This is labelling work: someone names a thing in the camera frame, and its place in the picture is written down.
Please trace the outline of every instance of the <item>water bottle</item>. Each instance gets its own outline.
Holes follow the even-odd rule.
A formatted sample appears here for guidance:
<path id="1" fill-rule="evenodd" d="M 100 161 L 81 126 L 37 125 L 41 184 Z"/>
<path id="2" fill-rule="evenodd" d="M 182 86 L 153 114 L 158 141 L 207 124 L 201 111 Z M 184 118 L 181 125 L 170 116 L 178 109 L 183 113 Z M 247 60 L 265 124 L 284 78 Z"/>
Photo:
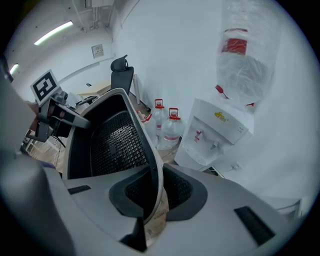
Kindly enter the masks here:
<path id="1" fill-rule="evenodd" d="M 182 122 L 178 111 L 176 107 L 169 108 L 169 117 L 162 124 L 158 150 L 169 150 L 178 144 L 182 131 Z"/>
<path id="2" fill-rule="evenodd" d="M 164 101 L 162 98 L 157 98 L 154 100 L 154 108 L 151 110 L 152 118 L 155 120 L 156 129 L 161 130 L 162 123 L 166 119 Z"/>

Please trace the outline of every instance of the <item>office chair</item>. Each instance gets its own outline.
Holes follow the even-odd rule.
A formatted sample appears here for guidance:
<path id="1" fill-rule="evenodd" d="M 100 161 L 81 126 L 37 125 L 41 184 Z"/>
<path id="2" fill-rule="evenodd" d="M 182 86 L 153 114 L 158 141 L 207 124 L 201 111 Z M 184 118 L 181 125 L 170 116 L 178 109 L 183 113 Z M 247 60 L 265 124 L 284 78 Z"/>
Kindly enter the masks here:
<path id="1" fill-rule="evenodd" d="M 133 66 L 128 66 L 127 56 L 117 58 L 111 63 L 111 90 L 123 88 L 126 94 L 129 95 L 135 69 Z"/>

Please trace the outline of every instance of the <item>gray surface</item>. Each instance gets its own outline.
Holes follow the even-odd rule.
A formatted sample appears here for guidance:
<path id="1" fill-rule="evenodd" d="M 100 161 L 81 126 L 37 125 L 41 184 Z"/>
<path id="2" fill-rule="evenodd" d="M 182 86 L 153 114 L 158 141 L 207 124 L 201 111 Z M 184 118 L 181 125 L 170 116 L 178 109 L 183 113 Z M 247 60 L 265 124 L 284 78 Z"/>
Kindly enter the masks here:
<path id="1" fill-rule="evenodd" d="M 76 204 L 56 170 L 46 168 L 45 173 L 56 208 L 73 241 L 76 255 L 141 255 L 97 226 Z"/>
<path id="2" fill-rule="evenodd" d="M 72 195 L 75 203 L 97 227 L 121 240 L 131 234 L 136 218 L 121 215 L 109 199 L 109 190 L 117 182 L 134 175 L 145 166 L 88 178 L 68 179 L 64 181 L 67 189 L 88 185 L 91 189 Z"/>
<path id="3" fill-rule="evenodd" d="M 17 151 L 36 114 L 0 72 L 0 150 Z"/>
<path id="4" fill-rule="evenodd" d="M 0 192 L 15 219 L 54 255 L 141 255 L 94 224 L 58 172 L 30 157 L 0 153 Z"/>
<path id="5" fill-rule="evenodd" d="M 192 219 L 167 222 L 148 251 L 150 254 L 235 256 L 256 249 L 255 240 L 234 212 L 235 208 L 243 206 L 249 206 L 274 233 L 286 226 L 285 218 L 233 181 L 178 165 L 171 166 L 202 182 L 208 198 Z"/>

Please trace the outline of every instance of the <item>light switch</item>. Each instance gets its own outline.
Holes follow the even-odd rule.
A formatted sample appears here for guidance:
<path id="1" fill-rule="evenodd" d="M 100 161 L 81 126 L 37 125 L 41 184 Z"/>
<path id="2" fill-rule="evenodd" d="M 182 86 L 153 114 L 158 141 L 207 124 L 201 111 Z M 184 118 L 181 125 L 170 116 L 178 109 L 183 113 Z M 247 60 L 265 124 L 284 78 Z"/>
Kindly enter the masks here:
<path id="1" fill-rule="evenodd" d="M 104 49 L 102 48 L 102 44 L 92 46 L 91 49 L 94 59 L 104 55 Z"/>

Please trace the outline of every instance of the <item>white device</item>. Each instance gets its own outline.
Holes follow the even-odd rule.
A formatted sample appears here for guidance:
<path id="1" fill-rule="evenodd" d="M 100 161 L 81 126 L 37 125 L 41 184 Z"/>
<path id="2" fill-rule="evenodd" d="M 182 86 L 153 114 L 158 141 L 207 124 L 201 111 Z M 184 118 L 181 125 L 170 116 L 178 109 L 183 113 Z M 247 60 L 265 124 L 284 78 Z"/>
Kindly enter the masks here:
<path id="1" fill-rule="evenodd" d="M 204 171 L 240 140 L 247 140 L 252 136 L 253 116 L 226 101 L 227 99 L 218 96 L 214 98 L 214 103 L 194 99 L 174 158 L 178 165 Z"/>

